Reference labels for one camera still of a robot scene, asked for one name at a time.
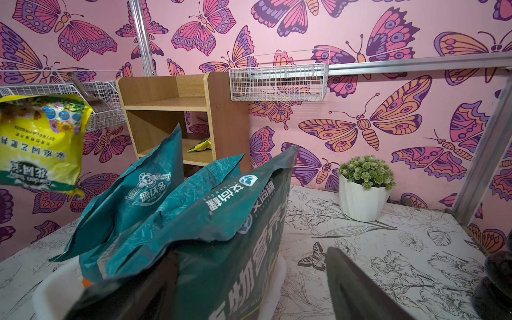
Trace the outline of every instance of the yellow fertilizer bag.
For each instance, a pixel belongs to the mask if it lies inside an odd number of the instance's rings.
[[[76,95],[0,98],[0,184],[83,196],[75,185],[91,113]]]

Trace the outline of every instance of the shelf board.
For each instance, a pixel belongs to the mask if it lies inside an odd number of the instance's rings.
[[[196,144],[201,142],[203,138],[199,138],[196,135],[189,134],[188,137],[181,139],[181,149],[183,152],[183,163],[184,164],[191,164],[191,165],[198,165],[198,166],[206,166],[214,161],[213,153],[210,149],[206,149],[204,151],[199,152],[186,152],[188,149],[193,148]],[[138,154],[139,158],[143,158],[150,154],[150,152],[153,150],[148,149],[146,151],[140,152]]]
[[[207,111],[205,97],[176,97],[125,105],[126,110]]]

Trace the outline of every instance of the white flower pot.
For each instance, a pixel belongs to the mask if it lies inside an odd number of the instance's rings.
[[[343,175],[339,176],[339,206],[344,214],[354,220],[377,220],[390,193],[384,187],[365,190],[362,185],[349,182]]]

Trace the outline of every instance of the potted plant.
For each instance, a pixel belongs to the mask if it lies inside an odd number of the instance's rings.
[[[339,205],[357,221],[374,221],[380,216],[391,189],[396,187],[389,166],[375,156],[350,159],[339,169]]]

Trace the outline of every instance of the green succulent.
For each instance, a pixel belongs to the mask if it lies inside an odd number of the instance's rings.
[[[338,174],[364,189],[385,187],[391,190],[396,187],[395,176],[389,166],[375,156],[354,157],[339,166]]]

